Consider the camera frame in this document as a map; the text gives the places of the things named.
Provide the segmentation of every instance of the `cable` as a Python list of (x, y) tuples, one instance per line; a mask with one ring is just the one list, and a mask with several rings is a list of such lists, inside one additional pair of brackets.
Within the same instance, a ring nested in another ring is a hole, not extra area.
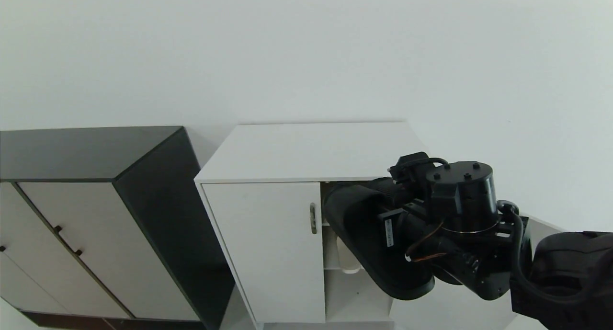
[(532, 284), (532, 282), (530, 282), (525, 275), (523, 275), (521, 267), (521, 251), (524, 229), (522, 218), (519, 217), (519, 208), (517, 208), (517, 206), (512, 202), (502, 200), (497, 202), (497, 206), (501, 212), (510, 214), (514, 218), (513, 253), (511, 262), (512, 276), (515, 278), (515, 280), (517, 280), (523, 291), (529, 293), (532, 295), (532, 297), (565, 306), (576, 306), (588, 301), (607, 277), (607, 274), (609, 274), (610, 266), (613, 264), (613, 249), (608, 249), (604, 255), (597, 260), (593, 273), (588, 278), (587, 283), (580, 292), (571, 296), (548, 295), (534, 286), (534, 284)]
[(443, 222), (441, 222), (437, 228), (435, 228), (434, 230), (432, 230), (432, 232), (430, 232), (429, 234), (427, 234), (426, 236), (423, 236), (421, 239), (419, 239), (418, 241), (414, 242), (413, 244), (411, 244), (411, 246), (409, 246), (409, 248), (407, 249), (407, 253), (405, 253), (406, 257), (410, 257), (411, 254), (413, 253), (413, 251), (415, 251), (415, 249), (421, 245), (421, 243), (423, 243), (427, 238), (430, 238), (433, 234), (435, 234), (439, 229), (441, 229), (441, 227), (443, 227)]
[(430, 163), (434, 163), (434, 162), (437, 162), (437, 163), (443, 164), (443, 165), (448, 165), (449, 164), (447, 162), (447, 160), (445, 160), (445, 159), (441, 159), (441, 158), (427, 158), (427, 159), (421, 159), (421, 160), (414, 160), (414, 161), (405, 162), (404, 164), (401, 164), (401, 166), (415, 166), (415, 165), (422, 165), (422, 164), (430, 164)]
[(422, 258), (415, 258), (414, 260), (411, 260), (411, 262), (423, 262), (423, 261), (431, 260), (432, 258), (443, 257), (445, 254), (446, 253), (444, 252), (435, 253), (435, 254), (431, 254), (430, 256), (425, 256)]

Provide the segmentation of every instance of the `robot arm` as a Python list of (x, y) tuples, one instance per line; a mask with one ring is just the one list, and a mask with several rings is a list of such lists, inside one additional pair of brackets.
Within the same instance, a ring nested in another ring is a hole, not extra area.
[(323, 209), (388, 295), (418, 299), (436, 277), (484, 300), (510, 290), (513, 311), (550, 330), (611, 328), (613, 234), (555, 234), (532, 258), (530, 220), (513, 203), (497, 201), (487, 164), (416, 153), (389, 172), (391, 178), (366, 186), (340, 184)]

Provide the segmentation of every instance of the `cabinet door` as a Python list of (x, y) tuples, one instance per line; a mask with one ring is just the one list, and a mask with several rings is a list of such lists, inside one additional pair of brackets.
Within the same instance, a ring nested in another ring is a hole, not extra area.
[(324, 323), (319, 183), (202, 186), (256, 321)]
[(70, 314), (3, 253), (0, 253), (0, 296), (23, 311)]
[(74, 315), (128, 318), (81, 267), (17, 190), (3, 184), (0, 226), (3, 254)]
[(141, 319), (194, 320), (195, 314), (111, 183), (20, 183), (60, 236)]

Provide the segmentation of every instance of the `metal handle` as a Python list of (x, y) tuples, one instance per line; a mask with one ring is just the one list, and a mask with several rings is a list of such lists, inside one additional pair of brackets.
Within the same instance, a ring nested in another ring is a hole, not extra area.
[(309, 206), (311, 212), (311, 233), (317, 234), (317, 221), (315, 220), (315, 203), (311, 203)]

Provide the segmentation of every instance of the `white wall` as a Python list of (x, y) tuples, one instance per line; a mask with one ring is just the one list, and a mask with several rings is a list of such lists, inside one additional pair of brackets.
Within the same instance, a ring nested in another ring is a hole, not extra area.
[(613, 0), (0, 0), (0, 128), (181, 124), (206, 162), (237, 123), (407, 120), (528, 213), (613, 230), (612, 18)]

